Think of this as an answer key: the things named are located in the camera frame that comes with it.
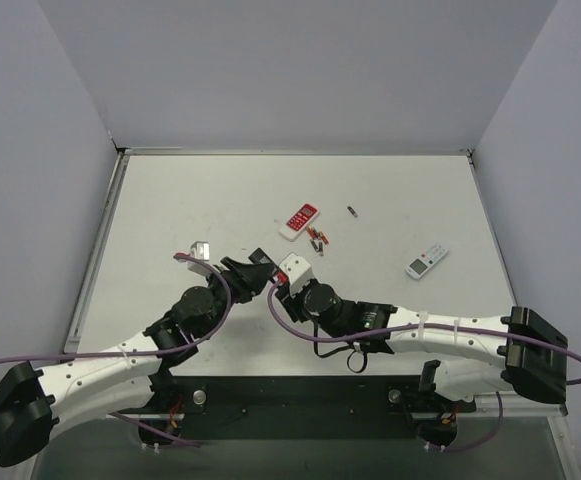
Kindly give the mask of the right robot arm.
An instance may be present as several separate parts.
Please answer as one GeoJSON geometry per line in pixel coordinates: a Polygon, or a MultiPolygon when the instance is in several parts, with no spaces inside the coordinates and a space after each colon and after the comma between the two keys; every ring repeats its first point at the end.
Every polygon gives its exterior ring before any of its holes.
{"type": "Polygon", "coordinates": [[[309,342],[365,355],[427,354],[420,389],[449,401],[503,391],[543,404],[566,400],[567,337],[527,307],[493,317],[431,315],[344,300],[316,280],[296,294],[273,286],[267,304],[284,330],[309,342]]]}

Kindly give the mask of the black remote control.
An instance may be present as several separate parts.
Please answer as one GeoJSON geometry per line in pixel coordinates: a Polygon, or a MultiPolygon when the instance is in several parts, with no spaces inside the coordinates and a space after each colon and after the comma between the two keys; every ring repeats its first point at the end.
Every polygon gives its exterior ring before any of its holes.
{"type": "Polygon", "coordinates": [[[248,259],[257,265],[269,265],[272,269],[272,273],[275,274],[278,271],[278,266],[274,260],[262,249],[255,249],[249,256],[248,259]]]}

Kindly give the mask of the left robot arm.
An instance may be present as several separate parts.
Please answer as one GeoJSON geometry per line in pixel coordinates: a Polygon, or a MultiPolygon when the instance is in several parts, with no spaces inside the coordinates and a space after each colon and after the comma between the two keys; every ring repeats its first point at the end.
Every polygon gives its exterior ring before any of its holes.
{"type": "Polygon", "coordinates": [[[22,463],[51,438],[98,416],[141,408],[163,411],[174,402],[169,370],[194,356],[223,325],[231,307],[261,294],[275,264],[229,257],[207,271],[203,286],[181,298],[142,332],[101,352],[63,357],[35,368],[18,357],[0,380],[0,467],[22,463]]]}

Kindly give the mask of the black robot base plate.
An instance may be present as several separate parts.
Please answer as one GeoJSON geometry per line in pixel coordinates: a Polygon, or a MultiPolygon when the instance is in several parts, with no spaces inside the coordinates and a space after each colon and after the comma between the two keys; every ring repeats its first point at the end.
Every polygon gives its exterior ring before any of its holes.
{"type": "Polygon", "coordinates": [[[135,414],[187,440],[392,440],[408,414],[473,413],[474,402],[422,393],[416,375],[175,376],[135,414]]]}

